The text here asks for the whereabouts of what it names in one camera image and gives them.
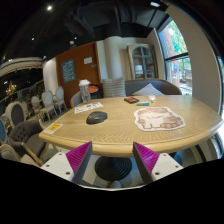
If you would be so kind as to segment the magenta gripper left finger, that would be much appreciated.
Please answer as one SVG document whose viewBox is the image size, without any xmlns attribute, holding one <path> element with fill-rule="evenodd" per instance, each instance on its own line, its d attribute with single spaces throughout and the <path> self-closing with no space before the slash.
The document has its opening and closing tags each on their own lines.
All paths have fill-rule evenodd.
<svg viewBox="0 0 224 224">
<path fill-rule="evenodd" d="M 73 170 L 73 181 L 80 184 L 92 154 L 92 142 L 87 142 L 66 154 L 66 158 Z"/>
</svg>

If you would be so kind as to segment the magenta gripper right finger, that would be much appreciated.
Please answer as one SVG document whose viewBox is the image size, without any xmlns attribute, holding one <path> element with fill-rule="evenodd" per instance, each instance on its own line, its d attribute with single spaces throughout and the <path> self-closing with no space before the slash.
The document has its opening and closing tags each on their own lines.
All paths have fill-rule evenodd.
<svg viewBox="0 0 224 224">
<path fill-rule="evenodd" d="M 133 143 L 133 155 L 144 184 L 153 182 L 152 170 L 159 159 L 159 154 L 137 142 Z"/>
</svg>

